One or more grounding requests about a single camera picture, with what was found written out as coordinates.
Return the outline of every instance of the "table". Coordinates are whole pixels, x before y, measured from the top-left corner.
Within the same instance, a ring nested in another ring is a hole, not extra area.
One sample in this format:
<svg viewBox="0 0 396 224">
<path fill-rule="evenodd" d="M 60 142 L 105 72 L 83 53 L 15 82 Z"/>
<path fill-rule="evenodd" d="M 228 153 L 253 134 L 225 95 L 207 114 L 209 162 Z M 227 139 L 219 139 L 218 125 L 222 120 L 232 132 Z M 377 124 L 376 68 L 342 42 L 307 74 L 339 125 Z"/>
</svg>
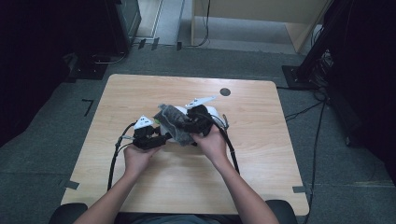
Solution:
<svg viewBox="0 0 396 224">
<path fill-rule="evenodd" d="M 192 45 L 194 45 L 195 16 L 206 17 L 208 1 L 194 0 L 192 4 Z M 332 0 L 213 0 L 210 2 L 209 17 L 285 22 L 291 42 L 295 50 L 300 52 L 331 2 Z"/>
<path fill-rule="evenodd" d="M 227 88 L 229 96 L 219 91 Z M 125 127 L 140 116 L 154 116 L 158 104 L 186 105 L 194 98 L 217 95 L 206 105 L 225 114 L 241 176 L 264 200 L 291 204 L 297 216 L 308 213 L 290 136 L 276 86 L 270 81 L 198 77 L 112 75 L 94 115 L 62 204 L 91 206 L 106 193 L 114 144 Z M 115 183 L 124 170 L 120 153 Z M 122 212 L 236 214 L 219 173 L 200 148 L 166 144 L 151 159 L 126 199 Z"/>
</svg>

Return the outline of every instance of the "person's left hand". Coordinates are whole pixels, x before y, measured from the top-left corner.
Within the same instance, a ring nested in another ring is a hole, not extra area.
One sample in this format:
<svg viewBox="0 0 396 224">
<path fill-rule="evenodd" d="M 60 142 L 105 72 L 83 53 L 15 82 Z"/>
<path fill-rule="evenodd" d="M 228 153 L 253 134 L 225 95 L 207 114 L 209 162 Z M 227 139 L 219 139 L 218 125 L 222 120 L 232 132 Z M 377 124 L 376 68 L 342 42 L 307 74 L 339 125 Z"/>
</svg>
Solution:
<svg viewBox="0 0 396 224">
<path fill-rule="evenodd" d="M 160 149 L 160 147 L 156 147 L 142 150 L 134 145 L 129 145 L 124 149 L 125 175 L 141 175 L 149 166 L 149 159 Z"/>
</svg>

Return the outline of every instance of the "person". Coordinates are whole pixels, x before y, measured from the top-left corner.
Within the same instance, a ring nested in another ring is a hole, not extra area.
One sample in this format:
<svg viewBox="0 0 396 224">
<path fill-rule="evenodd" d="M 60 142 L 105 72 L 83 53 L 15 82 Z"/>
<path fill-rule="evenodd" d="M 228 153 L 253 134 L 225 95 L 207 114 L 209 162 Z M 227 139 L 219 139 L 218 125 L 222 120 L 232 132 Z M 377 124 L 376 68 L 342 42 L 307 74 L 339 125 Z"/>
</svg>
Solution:
<svg viewBox="0 0 396 224">
<path fill-rule="evenodd" d="M 206 137 L 202 137 L 199 134 L 192 134 L 191 137 L 219 171 L 244 224 L 278 223 L 271 208 L 233 168 L 226 155 L 225 141 L 215 125 L 212 126 L 209 135 Z M 125 148 L 123 151 L 125 158 L 125 172 L 123 176 L 116 182 L 112 189 L 83 213 L 75 223 L 113 223 L 137 179 L 149 166 L 149 159 L 158 150 L 160 150 L 159 147 L 143 152 L 133 145 Z"/>
</svg>

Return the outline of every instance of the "hand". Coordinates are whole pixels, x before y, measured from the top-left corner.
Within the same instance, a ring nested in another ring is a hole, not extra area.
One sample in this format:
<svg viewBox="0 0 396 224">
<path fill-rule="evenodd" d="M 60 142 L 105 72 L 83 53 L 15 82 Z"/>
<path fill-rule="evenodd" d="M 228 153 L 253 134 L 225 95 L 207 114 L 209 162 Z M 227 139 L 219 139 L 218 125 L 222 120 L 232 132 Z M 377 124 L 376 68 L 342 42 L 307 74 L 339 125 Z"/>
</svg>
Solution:
<svg viewBox="0 0 396 224">
<path fill-rule="evenodd" d="M 210 133 L 206 137 L 197 133 L 192 133 L 191 137 L 212 163 L 216 164 L 224 161 L 224 159 L 228 160 L 224 138 L 216 125 L 212 125 Z"/>
<path fill-rule="evenodd" d="M 160 147 L 156 147 L 142 150 L 134 145 L 129 145 L 124 149 L 125 175 L 141 175 L 149 166 L 149 159 L 160 149 Z"/>
</svg>

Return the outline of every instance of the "black tape mark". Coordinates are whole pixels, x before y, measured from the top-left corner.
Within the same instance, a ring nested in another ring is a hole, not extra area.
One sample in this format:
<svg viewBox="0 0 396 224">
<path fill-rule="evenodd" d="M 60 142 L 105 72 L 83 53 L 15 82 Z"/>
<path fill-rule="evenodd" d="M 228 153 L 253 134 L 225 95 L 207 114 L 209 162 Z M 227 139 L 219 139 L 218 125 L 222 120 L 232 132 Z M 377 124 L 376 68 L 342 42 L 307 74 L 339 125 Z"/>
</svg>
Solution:
<svg viewBox="0 0 396 224">
<path fill-rule="evenodd" d="M 181 42 L 177 42 L 177 48 L 176 48 L 177 51 L 181 50 L 181 45 L 182 45 Z"/>
<path fill-rule="evenodd" d="M 142 39 L 139 43 L 139 48 L 138 49 L 142 49 L 143 47 L 145 47 L 146 44 L 146 39 Z"/>
<path fill-rule="evenodd" d="M 310 189 L 305 189 L 304 186 L 293 186 L 294 193 L 308 193 L 311 194 Z"/>
<path fill-rule="evenodd" d="M 152 43 L 151 50 L 155 50 L 158 47 L 158 42 L 160 42 L 160 38 L 157 37 L 154 39 L 154 43 Z"/>
<path fill-rule="evenodd" d="M 59 183 L 61 188 L 68 188 L 68 189 L 78 189 L 79 183 L 71 181 L 71 180 L 61 180 Z"/>
<path fill-rule="evenodd" d="M 90 103 L 90 106 L 88 106 L 88 109 L 87 109 L 87 111 L 85 112 L 85 115 L 84 115 L 84 117 L 87 117 L 87 115 L 88 115 L 88 113 L 90 112 L 91 107 L 92 107 L 92 105 L 93 105 L 93 100 L 82 99 L 82 101 L 83 101 L 83 102 L 91 102 L 91 103 Z"/>
</svg>

